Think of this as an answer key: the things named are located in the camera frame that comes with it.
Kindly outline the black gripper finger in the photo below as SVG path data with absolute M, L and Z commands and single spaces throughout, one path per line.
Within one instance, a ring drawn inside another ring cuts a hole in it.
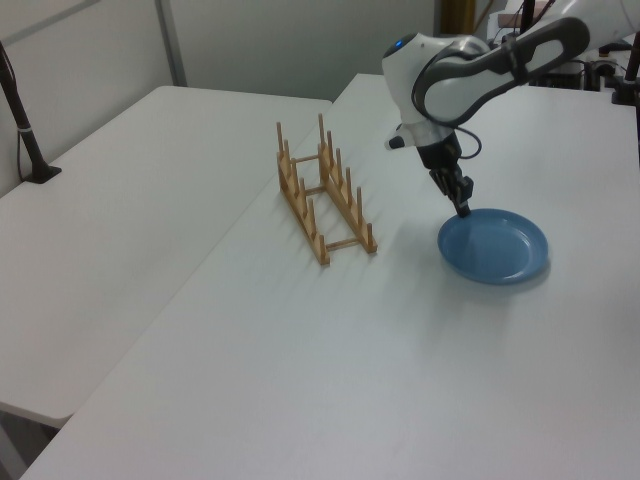
M 474 182 L 470 177 L 463 176 L 459 172 L 450 175 L 449 197 L 460 218 L 465 218 L 471 213 L 468 201 L 473 195 L 473 189 Z
M 452 181 L 450 172 L 447 169 L 432 169 L 429 171 L 429 174 L 442 194 L 452 201 L 454 182 Z

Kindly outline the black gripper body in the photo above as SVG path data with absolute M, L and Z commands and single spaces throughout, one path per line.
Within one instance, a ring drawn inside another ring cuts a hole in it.
M 417 151 L 424 167 L 428 170 L 453 172 L 459 169 L 458 161 L 461 158 L 462 150 L 454 131 L 440 141 L 418 147 Z

